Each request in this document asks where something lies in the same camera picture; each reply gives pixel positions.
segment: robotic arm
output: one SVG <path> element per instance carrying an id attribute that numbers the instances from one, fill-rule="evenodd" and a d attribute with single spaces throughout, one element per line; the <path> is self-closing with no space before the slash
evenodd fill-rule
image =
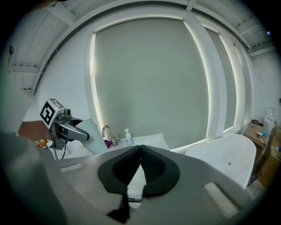
<path id="1" fill-rule="evenodd" d="M 66 109 L 56 99 L 50 98 L 41 109 L 40 117 L 48 127 L 53 144 L 52 149 L 62 150 L 67 142 L 87 141 L 89 134 L 75 126 L 83 120 L 73 118 L 70 109 Z"/>

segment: cable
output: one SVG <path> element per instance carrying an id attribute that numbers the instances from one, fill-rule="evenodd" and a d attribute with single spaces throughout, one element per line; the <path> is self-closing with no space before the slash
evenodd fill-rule
<path id="1" fill-rule="evenodd" d="M 257 32 L 255 32 L 255 33 L 253 33 L 251 40 L 250 40 L 248 43 L 244 44 L 244 47 L 245 47 L 247 44 L 250 44 L 250 43 L 251 43 L 251 41 L 253 40 L 253 37 L 254 37 L 254 35 L 255 35 L 256 33 L 264 32 L 264 31 L 265 31 L 265 30 L 260 30 L 260 31 L 257 31 Z"/>
<path id="2" fill-rule="evenodd" d="M 54 156 L 56 157 L 56 160 L 58 160 L 57 152 L 55 149 L 54 149 Z"/>
<path id="3" fill-rule="evenodd" d="M 66 151 L 66 143 L 65 143 L 65 151 Z M 63 153 L 63 155 L 62 155 L 62 160 L 63 160 L 63 157 L 65 156 L 65 152 Z"/>

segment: white bathtub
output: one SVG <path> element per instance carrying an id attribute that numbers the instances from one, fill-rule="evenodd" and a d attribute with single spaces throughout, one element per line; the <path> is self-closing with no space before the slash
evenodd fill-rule
<path id="1" fill-rule="evenodd" d="M 208 163 L 245 189 L 254 165 L 256 147 L 250 139 L 230 134 L 191 146 L 185 155 Z"/>

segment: soap dispenser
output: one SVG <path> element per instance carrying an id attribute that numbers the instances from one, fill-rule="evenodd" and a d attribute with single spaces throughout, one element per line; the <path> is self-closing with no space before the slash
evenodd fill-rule
<path id="1" fill-rule="evenodd" d="M 125 132 L 127 145 L 133 145 L 133 139 L 131 134 L 129 133 L 129 129 L 125 129 Z"/>

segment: human hand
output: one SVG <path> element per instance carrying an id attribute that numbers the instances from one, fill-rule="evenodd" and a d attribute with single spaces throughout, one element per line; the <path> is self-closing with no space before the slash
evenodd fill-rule
<path id="1" fill-rule="evenodd" d="M 22 137 L 29 138 L 33 142 L 42 139 L 53 140 L 48 128 L 43 121 L 22 122 L 18 130 L 18 134 Z"/>

